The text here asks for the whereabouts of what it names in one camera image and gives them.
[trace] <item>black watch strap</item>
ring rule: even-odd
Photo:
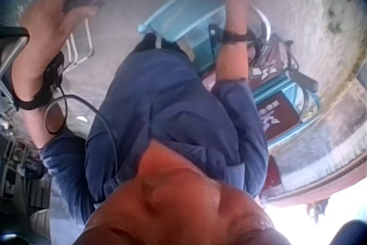
[[[56,89],[56,87],[60,87],[61,85],[63,78],[61,72],[58,70],[62,68],[63,65],[64,55],[62,52],[59,52],[44,72],[43,86],[35,94],[34,99],[31,102],[24,102],[18,98],[15,92],[13,92],[17,108],[30,111],[39,107],[45,107],[52,100],[53,89]]]
[[[255,40],[255,34],[247,31],[246,34],[237,34],[228,30],[223,30],[222,43],[235,44],[237,42],[246,42]]]
[[[19,108],[30,111],[46,106],[52,100],[52,91],[50,86],[47,87],[44,85],[41,90],[35,94],[34,99],[31,102],[24,102],[23,100],[19,99],[15,93],[14,97]]]

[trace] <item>person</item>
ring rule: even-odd
[[[14,93],[31,102],[71,31],[95,7],[35,0],[21,25],[30,40],[13,64]],[[226,30],[247,32],[248,0],[225,0]],[[45,107],[22,119],[71,216],[86,223],[76,244],[288,244],[255,203],[267,141],[247,83],[246,42],[225,44],[209,92],[175,43],[148,34],[121,64],[87,140],[45,130]],[[58,132],[59,107],[47,116]]]

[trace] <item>blue shirt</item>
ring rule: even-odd
[[[252,196],[263,187],[267,141],[246,80],[221,80],[209,92],[186,56],[163,49],[134,53],[118,69],[100,112],[114,135],[117,174],[111,139],[97,117],[87,140],[65,131],[41,153],[79,223],[136,176],[151,139],[212,179]]]

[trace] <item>cable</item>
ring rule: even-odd
[[[116,143],[115,143],[115,139],[114,136],[112,134],[112,131],[110,129],[110,127],[108,126],[107,120],[105,119],[105,117],[90,103],[88,103],[86,100],[82,99],[79,96],[76,95],[62,95],[59,98],[53,99],[47,106],[46,106],[46,110],[45,110],[45,114],[44,114],[44,126],[46,127],[46,118],[47,118],[47,114],[50,111],[50,109],[57,103],[59,103],[60,101],[64,100],[66,101],[67,99],[72,99],[72,100],[76,100],[77,102],[85,105],[86,107],[88,107],[91,111],[93,111],[96,116],[102,121],[102,123],[104,124],[104,126],[106,127],[107,133],[111,138],[111,142],[112,142],[112,149],[114,151],[114,156],[115,156],[115,174],[117,174],[118,172],[118,156],[117,156],[117,148],[116,148]]]
[[[65,93],[64,93],[63,88],[62,88],[61,86],[59,86],[59,89],[60,89],[60,91],[61,91],[61,94],[62,94],[63,96],[65,96]],[[64,118],[64,121],[63,121],[63,125],[62,125],[62,126],[60,127],[60,129],[59,129],[59,130],[57,130],[56,132],[52,132],[52,131],[50,131],[50,130],[48,129],[47,124],[45,124],[45,128],[46,128],[47,132],[48,132],[49,134],[51,134],[51,135],[58,135],[58,134],[60,134],[60,132],[64,129],[64,127],[65,127],[65,126],[66,126],[66,124],[67,124],[67,118],[68,118],[68,102],[67,102],[67,100],[65,99],[65,118]]]

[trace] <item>blue chair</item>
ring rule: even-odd
[[[293,125],[289,125],[289,128],[282,131],[282,133],[269,136],[268,144],[269,147],[272,147],[296,135],[315,122],[322,108],[321,102],[316,95],[317,82],[298,71],[298,62],[292,56],[290,46],[271,32],[271,25],[266,16],[253,4],[251,4],[251,11],[260,22],[259,26],[251,28],[260,42],[261,54],[257,59],[259,59],[259,64],[262,64],[264,68],[251,68],[250,86],[252,83],[259,82],[254,72],[261,72],[261,78],[266,75],[265,79],[260,81],[260,84],[258,83],[252,87],[259,113],[264,113],[263,109],[261,109],[263,103],[271,100],[272,97],[276,97],[282,100],[283,106],[291,108],[290,111],[295,115],[294,117],[298,117],[298,122],[296,123],[296,120],[294,120]],[[195,54],[193,64],[209,89],[210,82],[215,81],[213,70],[215,69],[216,60],[215,56],[213,56],[213,47],[209,38],[209,24],[217,24],[221,28],[224,27],[225,8],[222,0],[170,0],[145,23],[139,25],[138,31],[142,34],[154,32],[170,42],[184,39]],[[266,66],[269,63],[269,55],[271,55],[275,45],[283,45],[285,47],[287,61],[284,62],[284,67],[278,68],[276,73],[270,73],[267,72],[269,68],[266,68]],[[302,97],[303,107],[299,108],[298,103]],[[306,118],[304,118],[311,102],[313,102],[315,111],[312,115],[307,114]],[[267,114],[260,114],[261,116],[265,117],[265,119],[267,116],[269,117]],[[273,119],[274,124],[280,124],[277,121],[278,119]]]

